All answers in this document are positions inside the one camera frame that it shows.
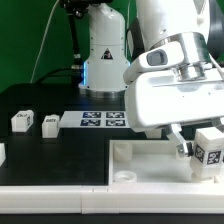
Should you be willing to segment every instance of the warning label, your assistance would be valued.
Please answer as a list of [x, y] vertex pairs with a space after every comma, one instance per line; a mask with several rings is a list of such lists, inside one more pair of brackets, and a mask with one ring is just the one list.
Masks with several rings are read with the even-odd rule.
[[113, 56], [109, 50], [109, 48], [106, 49], [106, 51], [104, 52], [103, 56], [101, 59], [104, 59], [104, 60], [113, 60]]

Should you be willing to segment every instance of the small white block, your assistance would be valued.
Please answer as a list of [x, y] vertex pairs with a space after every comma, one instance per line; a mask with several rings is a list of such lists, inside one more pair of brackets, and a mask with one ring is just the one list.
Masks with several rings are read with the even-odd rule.
[[117, 161], [130, 161], [132, 159], [132, 151], [132, 144], [130, 143], [114, 143], [114, 158]]
[[58, 115], [46, 116], [42, 123], [43, 138], [57, 138], [59, 132], [60, 118]]
[[4, 163], [6, 159], [5, 156], [5, 145], [4, 144], [0, 144], [0, 166]]
[[33, 124], [34, 113], [32, 110], [19, 111], [12, 119], [13, 132], [26, 132]]
[[196, 131], [194, 156], [190, 166], [198, 178], [214, 177], [220, 174], [224, 155], [224, 134], [217, 128]]

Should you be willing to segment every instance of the white platform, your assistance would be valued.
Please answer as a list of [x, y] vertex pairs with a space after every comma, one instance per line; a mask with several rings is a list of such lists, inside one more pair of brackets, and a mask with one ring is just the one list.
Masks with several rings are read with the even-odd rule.
[[[0, 213], [224, 214], [222, 175], [217, 183], [191, 183], [189, 159], [176, 159], [169, 141], [131, 141], [132, 159], [114, 161], [117, 143], [110, 142], [108, 186], [0, 187]], [[136, 173], [137, 182], [114, 182], [122, 170]]]

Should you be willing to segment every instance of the black and white pattern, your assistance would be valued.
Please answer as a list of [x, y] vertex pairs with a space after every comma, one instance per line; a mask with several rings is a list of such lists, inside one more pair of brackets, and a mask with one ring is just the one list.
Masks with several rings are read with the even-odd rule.
[[221, 157], [221, 151], [216, 151], [216, 152], [210, 152], [208, 154], [208, 165], [216, 164], [219, 163]]
[[201, 162], [203, 163], [204, 161], [204, 156], [205, 156], [205, 151], [199, 146], [196, 146], [196, 150], [195, 150], [195, 157]]
[[101, 112], [84, 112], [83, 118], [101, 118]]
[[125, 125], [125, 120], [106, 120], [107, 127], [124, 127]]
[[106, 118], [124, 118], [124, 112], [107, 112]]
[[81, 127], [98, 127], [100, 126], [101, 120], [82, 120]]

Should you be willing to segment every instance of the black cable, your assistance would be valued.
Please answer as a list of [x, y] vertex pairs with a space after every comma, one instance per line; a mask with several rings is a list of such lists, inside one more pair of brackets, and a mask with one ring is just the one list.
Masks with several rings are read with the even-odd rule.
[[37, 84], [42, 83], [45, 79], [48, 78], [54, 78], [54, 77], [74, 77], [74, 75], [51, 75], [51, 76], [47, 76], [47, 77], [43, 77], [41, 78], [41, 80], [39, 82], [36, 82]]
[[46, 75], [44, 75], [43, 77], [41, 77], [40, 79], [38, 79], [36, 81], [36, 83], [41, 83], [43, 80], [49, 78], [49, 77], [55, 77], [55, 74], [58, 73], [58, 72], [61, 72], [61, 71], [71, 71], [71, 67], [64, 67], [64, 68], [57, 68], [57, 69], [54, 69], [50, 72], [48, 72]]

